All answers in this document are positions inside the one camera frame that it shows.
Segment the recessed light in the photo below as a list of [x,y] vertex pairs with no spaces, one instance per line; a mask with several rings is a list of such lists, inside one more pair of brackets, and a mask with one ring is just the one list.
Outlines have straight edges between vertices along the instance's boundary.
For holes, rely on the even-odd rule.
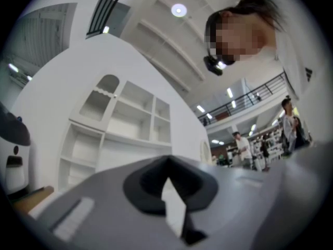
[[227,66],[227,65],[224,64],[222,61],[219,61],[216,67],[217,67],[218,69],[221,69],[221,70],[222,70],[222,69],[225,69],[226,66]]
[[171,7],[171,13],[172,15],[181,18],[186,15],[187,8],[183,4],[175,4]]
[[197,108],[202,112],[202,113],[204,113],[204,109],[202,108],[202,106],[197,106]]
[[8,67],[9,67],[11,70],[15,71],[15,72],[19,72],[19,69],[18,69],[17,67],[15,67],[15,66],[14,66],[13,64],[11,64],[11,63],[8,64]]
[[109,32],[109,29],[110,29],[110,28],[109,28],[108,26],[105,26],[105,27],[104,27],[104,30],[103,30],[103,33],[108,33],[108,32]]
[[227,89],[227,93],[228,93],[230,98],[233,98],[233,93],[232,93],[230,88]]

